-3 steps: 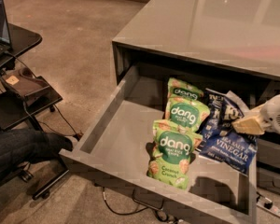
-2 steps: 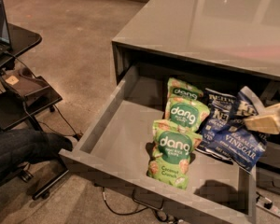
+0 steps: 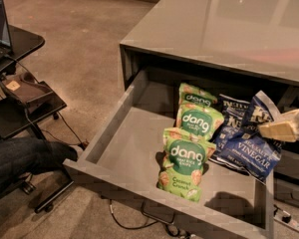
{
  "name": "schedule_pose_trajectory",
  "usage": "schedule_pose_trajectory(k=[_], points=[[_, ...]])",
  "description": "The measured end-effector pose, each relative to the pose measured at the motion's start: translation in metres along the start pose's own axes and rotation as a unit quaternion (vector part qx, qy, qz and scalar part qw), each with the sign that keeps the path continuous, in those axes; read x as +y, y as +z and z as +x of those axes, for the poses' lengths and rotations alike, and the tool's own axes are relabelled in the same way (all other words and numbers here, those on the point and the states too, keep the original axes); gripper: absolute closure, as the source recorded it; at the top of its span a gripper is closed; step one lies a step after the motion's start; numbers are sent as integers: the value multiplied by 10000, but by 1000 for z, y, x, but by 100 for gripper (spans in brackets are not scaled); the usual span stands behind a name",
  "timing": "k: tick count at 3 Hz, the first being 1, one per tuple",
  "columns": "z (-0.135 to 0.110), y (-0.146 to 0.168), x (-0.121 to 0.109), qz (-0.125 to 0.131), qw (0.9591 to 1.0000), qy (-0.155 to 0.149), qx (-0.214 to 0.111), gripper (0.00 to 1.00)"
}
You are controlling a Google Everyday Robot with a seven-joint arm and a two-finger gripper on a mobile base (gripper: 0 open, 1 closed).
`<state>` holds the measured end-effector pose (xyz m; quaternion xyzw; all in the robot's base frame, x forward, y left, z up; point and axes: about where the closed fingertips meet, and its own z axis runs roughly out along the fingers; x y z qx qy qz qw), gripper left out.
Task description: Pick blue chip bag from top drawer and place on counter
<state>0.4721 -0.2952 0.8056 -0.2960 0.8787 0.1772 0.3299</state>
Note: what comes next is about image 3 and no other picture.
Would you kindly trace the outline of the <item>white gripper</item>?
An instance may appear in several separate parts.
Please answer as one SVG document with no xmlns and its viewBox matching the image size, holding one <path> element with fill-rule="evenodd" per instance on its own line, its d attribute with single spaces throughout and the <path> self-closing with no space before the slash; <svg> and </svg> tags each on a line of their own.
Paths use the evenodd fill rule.
<svg viewBox="0 0 299 239">
<path fill-rule="evenodd" d="M 258 127 L 260 134 L 265 138 L 295 142 L 299 138 L 299 109 L 288 111 L 281 116 L 284 121 L 261 124 Z"/>
</svg>

